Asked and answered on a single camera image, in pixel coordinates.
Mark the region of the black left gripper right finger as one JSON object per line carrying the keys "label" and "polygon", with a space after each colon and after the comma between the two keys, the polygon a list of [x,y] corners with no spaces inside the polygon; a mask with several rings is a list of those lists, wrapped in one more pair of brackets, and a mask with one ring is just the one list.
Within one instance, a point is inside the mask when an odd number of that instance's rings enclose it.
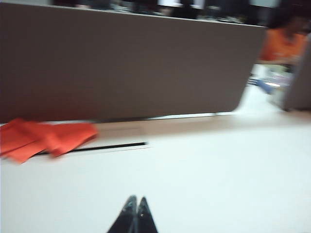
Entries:
{"label": "black left gripper right finger", "polygon": [[142,197],[136,217],[134,218],[135,233],[158,233],[146,197]]}

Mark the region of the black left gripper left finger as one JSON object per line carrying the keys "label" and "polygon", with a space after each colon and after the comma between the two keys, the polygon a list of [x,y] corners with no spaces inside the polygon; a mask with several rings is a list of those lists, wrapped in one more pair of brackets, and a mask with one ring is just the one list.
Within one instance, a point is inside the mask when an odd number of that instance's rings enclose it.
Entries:
{"label": "black left gripper left finger", "polygon": [[131,195],[123,205],[108,233],[137,233],[137,197]]}

